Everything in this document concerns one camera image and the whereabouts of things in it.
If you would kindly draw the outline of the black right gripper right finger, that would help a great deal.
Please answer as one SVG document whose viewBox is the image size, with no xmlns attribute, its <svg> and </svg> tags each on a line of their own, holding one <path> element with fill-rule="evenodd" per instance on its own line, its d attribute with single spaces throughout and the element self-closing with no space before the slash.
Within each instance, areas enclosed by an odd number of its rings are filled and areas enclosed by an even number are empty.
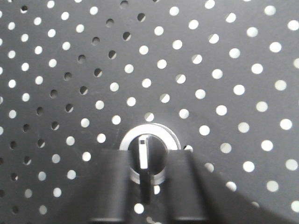
<svg viewBox="0 0 299 224">
<path fill-rule="evenodd" d="M 166 207 L 172 224 L 296 224 L 299 171 L 278 152 L 170 151 Z"/>
</svg>

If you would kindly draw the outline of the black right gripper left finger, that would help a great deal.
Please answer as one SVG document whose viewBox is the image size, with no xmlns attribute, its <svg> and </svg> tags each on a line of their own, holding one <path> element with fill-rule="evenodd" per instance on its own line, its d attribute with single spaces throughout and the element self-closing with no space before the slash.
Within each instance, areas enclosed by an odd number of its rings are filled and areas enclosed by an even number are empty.
<svg viewBox="0 0 299 224">
<path fill-rule="evenodd" d="M 53 218 L 55 224 L 124 224 L 130 194 L 131 154 L 101 150 L 91 168 L 63 191 L 65 202 Z"/>
</svg>

